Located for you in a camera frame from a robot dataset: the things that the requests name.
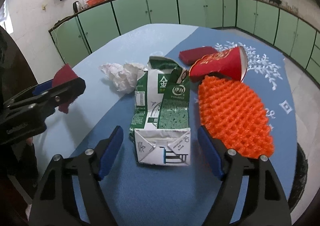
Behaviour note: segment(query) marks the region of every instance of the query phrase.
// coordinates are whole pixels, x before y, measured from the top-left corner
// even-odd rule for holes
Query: orange sponge
[[[249,158],[273,154],[266,110],[249,86],[206,76],[199,85],[199,111],[201,124],[227,149]]]

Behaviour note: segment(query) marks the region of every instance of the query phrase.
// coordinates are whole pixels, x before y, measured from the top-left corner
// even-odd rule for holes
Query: bolt
[[[55,154],[55,155],[52,157],[52,159],[53,159],[54,161],[59,161],[60,158],[61,158],[61,155],[59,155],[59,154]]]
[[[234,150],[234,149],[229,149],[229,150],[228,150],[228,154],[229,154],[229,155],[236,155],[236,154],[237,154],[237,151]]]
[[[85,150],[85,152],[84,152],[84,153],[85,153],[86,155],[92,155],[92,154],[93,154],[93,152],[94,152],[94,151],[93,151],[93,149],[92,149],[92,148],[88,148],[87,150]]]
[[[29,109],[33,108],[36,105],[36,103],[33,103],[31,105],[28,106]]]
[[[268,161],[268,157],[265,156],[264,154],[260,157],[260,159],[261,159],[263,162]]]

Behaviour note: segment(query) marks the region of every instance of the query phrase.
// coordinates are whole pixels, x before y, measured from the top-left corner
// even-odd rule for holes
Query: crumpled paper
[[[138,72],[146,70],[141,63],[126,63],[123,66],[118,63],[107,63],[99,66],[99,69],[113,82],[117,91],[127,94],[135,90]]]

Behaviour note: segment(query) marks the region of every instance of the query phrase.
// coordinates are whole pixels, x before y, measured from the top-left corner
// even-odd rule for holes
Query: tiled floor
[[[256,38],[239,30],[224,30],[248,39]],[[308,160],[308,177],[304,193],[291,213],[294,223],[305,211],[320,188],[320,90],[313,81],[288,58],[285,70],[296,110],[297,141]]]

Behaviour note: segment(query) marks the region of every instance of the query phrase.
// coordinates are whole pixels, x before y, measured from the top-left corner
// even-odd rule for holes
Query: white tree print
[[[269,61],[269,58],[266,54],[263,54],[260,56],[259,54],[256,54],[256,48],[253,48],[251,46],[246,46],[245,44],[242,44],[241,42],[234,43],[227,41],[227,44],[221,45],[216,44],[215,48],[218,51],[222,51],[225,49],[231,49],[237,46],[242,46],[245,49],[245,52],[247,53],[248,57],[248,70],[247,71],[255,71],[255,73],[260,73],[264,75],[266,79],[269,79],[269,83],[272,84],[272,90],[276,90],[277,84],[276,79],[281,79],[281,74],[279,73],[280,66],[272,63]]]

